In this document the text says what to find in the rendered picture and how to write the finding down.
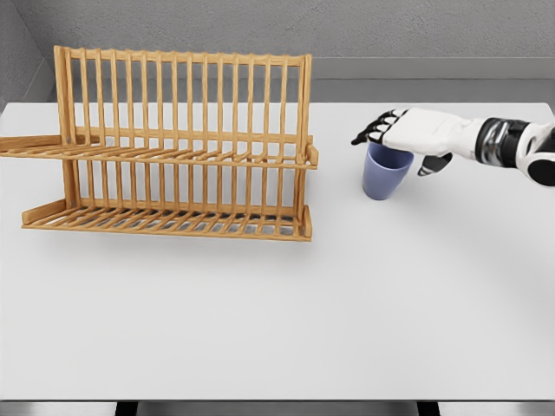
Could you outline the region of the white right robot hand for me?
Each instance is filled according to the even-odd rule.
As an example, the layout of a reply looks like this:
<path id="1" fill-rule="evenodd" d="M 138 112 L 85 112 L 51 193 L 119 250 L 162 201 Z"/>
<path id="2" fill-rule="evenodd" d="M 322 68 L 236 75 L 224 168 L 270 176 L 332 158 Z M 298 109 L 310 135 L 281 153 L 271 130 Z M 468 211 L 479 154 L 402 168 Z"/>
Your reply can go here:
<path id="1" fill-rule="evenodd" d="M 421 109 L 392 109 L 368 124 L 351 141 L 353 146 L 367 141 L 390 149 L 424 155 L 418 175 L 428 176 L 443 170 L 453 155 L 448 140 L 461 118 L 452 114 Z"/>

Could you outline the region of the blue plastic cup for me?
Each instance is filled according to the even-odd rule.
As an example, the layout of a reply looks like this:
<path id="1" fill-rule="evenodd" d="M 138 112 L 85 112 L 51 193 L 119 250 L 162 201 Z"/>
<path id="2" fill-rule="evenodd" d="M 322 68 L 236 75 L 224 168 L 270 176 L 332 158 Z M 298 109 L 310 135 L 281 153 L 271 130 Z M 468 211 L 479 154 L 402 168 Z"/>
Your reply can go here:
<path id="1" fill-rule="evenodd" d="M 364 162 L 363 190 L 374 200 L 389 198 L 405 178 L 413 160 L 410 152 L 370 142 Z"/>

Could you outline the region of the wooden two-tier dish rack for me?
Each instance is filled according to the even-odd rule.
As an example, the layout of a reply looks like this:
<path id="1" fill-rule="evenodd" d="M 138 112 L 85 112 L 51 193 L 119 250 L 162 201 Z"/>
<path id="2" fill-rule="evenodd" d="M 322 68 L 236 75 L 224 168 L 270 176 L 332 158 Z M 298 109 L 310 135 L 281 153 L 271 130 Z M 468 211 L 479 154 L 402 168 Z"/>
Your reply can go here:
<path id="1" fill-rule="evenodd" d="M 28 229 L 308 241 L 310 55 L 54 49 L 59 131 L 0 157 L 62 163 Z"/>

